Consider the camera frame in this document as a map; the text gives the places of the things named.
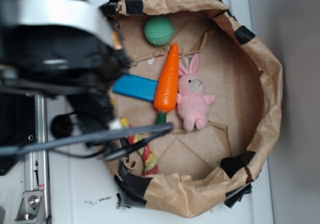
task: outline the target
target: stuffed bunny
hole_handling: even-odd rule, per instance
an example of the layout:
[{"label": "stuffed bunny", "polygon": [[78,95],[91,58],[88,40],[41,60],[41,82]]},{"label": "stuffed bunny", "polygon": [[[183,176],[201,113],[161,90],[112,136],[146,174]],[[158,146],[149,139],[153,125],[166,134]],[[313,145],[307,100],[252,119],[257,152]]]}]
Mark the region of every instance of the stuffed bunny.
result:
[{"label": "stuffed bunny", "polygon": [[179,63],[177,111],[186,131],[192,131],[195,126],[198,130],[205,128],[209,105],[217,98],[215,95],[204,94],[204,81],[197,75],[199,64],[199,54],[193,55],[188,70]]}]

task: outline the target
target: carrot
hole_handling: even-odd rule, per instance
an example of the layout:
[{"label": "carrot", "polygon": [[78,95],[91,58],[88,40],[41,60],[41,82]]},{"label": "carrot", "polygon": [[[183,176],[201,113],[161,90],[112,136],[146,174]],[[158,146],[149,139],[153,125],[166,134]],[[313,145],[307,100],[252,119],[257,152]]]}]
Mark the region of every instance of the carrot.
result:
[{"label": "carrot", "polygon": [[167,113],[176,107],[178,81],[179,48],[178,44],[175,43],[171,47],[167,60],[164,64],[155,92],[153,104],[159,112],[156,123],[165,123],[167,119]]}]

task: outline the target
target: green ball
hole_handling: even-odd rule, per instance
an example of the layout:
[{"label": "green ball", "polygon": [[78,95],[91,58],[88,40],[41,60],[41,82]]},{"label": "green ball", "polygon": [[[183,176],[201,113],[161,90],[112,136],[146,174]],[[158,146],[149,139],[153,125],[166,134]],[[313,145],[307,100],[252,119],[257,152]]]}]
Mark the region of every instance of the green ball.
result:
[{"label": "green ball", "polygon": [[170,42],[175,33],[175,28],[168,17],[153,16],[146,22],[144,33],[149,43],[161,46]]}]

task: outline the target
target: paper bag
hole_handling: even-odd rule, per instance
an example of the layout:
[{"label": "paper bag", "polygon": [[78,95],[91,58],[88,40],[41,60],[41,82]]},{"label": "paper bag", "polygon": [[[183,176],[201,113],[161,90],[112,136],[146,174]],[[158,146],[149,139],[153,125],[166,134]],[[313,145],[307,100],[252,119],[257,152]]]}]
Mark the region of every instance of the paper bag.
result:
[{"label": "paper bag", "polygon": [[[232,206],[251,191],[250,183],[279,136],[283,94],[279,61],[221,0],[110,0],[101,10],[117,21],[136,65],[132,74],[158,80],[171,44],[178,43],[180,55],[200,54],[198,75],[206,83],[205,93],[217,96],[203,130],[187,133],[176,110],[167,115],[174,131],[150,144],[159,159],[158,174],[141,177],[144,166],[137,153],[106,163],[120,199],[125,205],[184,217],[222,201]],[[153,46],[143,35],[144,24],[153,15],[166,15],[175,27],[165,46]],[[120,118],[137,127],[155,123],[152,103],[110,95]]]}]

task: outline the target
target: blue block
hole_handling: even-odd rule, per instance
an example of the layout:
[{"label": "blue block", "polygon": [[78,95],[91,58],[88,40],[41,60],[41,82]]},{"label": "blue block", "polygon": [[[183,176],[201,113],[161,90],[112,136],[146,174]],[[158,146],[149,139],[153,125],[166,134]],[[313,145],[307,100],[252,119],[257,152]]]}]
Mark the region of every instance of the blue block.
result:
[{"label": "blue block", "polygon": [[121,77],[113,87],[113,92],[133,98],[154,101],[158,81],[140,77],[137,75],[125,75]]}]

